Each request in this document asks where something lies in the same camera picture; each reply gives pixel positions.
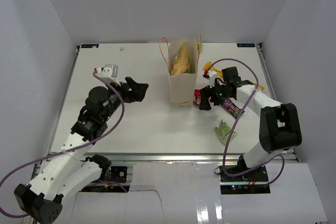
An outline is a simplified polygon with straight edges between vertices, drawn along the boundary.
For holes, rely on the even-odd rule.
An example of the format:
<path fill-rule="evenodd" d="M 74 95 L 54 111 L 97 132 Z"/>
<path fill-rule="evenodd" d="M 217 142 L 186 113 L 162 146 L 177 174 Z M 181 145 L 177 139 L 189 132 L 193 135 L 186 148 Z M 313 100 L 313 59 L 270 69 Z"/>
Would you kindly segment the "red snack packet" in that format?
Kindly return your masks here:
<path fill-rule="evenodd" d="M 199 89 L 194 90 L 194 105 L 199 107 L 201 105 L 202 97 Z"/>

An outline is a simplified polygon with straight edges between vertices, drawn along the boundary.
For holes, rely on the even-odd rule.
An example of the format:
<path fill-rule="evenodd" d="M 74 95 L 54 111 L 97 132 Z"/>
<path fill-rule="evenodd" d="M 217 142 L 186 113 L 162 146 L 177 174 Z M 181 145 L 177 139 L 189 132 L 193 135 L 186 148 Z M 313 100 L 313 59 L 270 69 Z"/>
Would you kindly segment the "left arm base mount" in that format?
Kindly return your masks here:
<path fill-rule="evenodd" d="M 127 193 L 128 168 L 126 166 L 112 166 L 110 177 L 106 181 L 95 181 L 84 187 L 81 192 L 87 193 Z"/>

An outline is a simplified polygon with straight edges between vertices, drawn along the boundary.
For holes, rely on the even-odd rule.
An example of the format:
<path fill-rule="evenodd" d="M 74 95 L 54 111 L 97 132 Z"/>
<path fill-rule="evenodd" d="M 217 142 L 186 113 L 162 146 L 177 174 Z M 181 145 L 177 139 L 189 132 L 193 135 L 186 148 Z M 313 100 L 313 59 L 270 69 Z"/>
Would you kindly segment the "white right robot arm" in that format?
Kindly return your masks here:
<path fill-rule="evenodd" d="M 222 75 L 205 70 L 204 78 L 209 84 L 200 90 L 199 109 L 209 111 L 221 105 L 226 98 L 233 98 L 250 108 L 259 116 L 259 141 L 248 152 L 241 155 L 234 173 L 223 170 L 229 177 L 250 181 L 256 169 L 266 165 L 283 151 L 299 146 L 302 135 L 297 108 L 292 103 L 280 103 L 258 90 L 249 80 L 242 80 L 236 67 L 223 69 Z"/>

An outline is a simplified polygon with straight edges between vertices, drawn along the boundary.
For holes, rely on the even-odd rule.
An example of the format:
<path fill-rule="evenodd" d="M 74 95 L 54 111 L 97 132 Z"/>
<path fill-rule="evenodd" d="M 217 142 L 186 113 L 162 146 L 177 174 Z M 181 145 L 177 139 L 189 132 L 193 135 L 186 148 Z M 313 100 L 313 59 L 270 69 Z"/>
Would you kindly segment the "brown kraft chips bag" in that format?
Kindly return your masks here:
<path fill-rule="evenodd" d="M 171 76 L 177 76 L 190 72 L 190 54 L 188 51 L 188 43 L 185 42 L 179 49 L 177 56 L 173 61 L 173 67 L 170 74 Z"/>

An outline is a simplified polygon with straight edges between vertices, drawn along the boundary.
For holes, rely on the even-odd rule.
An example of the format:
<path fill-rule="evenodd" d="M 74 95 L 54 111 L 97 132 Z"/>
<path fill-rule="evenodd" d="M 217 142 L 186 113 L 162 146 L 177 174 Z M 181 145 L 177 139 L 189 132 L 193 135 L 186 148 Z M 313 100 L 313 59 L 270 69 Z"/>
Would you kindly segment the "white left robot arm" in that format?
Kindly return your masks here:
<path fill-rule="evenodd" d="M 104 136 L 111 133 L 107 121 L 125 103 L 141 102 L 149 85 L 126 77 L 124 82 L 104 81 L 105 87 L 92 88 L 78 119 L 60 152 L 27 185 L 19 184 L 14 195 L 20 208 L 38 223 L 53 223 L 65 200 L 93 181 L 110 178 L 111 162 L 101 155 L 86 159 L 74 171 L 83 155 Z"/>

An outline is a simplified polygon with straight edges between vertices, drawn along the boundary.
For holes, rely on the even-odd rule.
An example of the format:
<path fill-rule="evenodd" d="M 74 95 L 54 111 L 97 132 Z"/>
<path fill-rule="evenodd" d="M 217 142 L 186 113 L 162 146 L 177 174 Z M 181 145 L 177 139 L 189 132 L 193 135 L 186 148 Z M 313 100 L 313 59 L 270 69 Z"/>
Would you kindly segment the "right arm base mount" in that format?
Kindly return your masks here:
<path fill-rule="evenodd" d="M 270 186 L 267 170 L 261 167 L 240 177 L 229 177 L 223 172 L 223 167 L 215 168 L 214 173 L 219 176 L 220 192 L 222 195 L 254 195 L 269 194 Z"/>

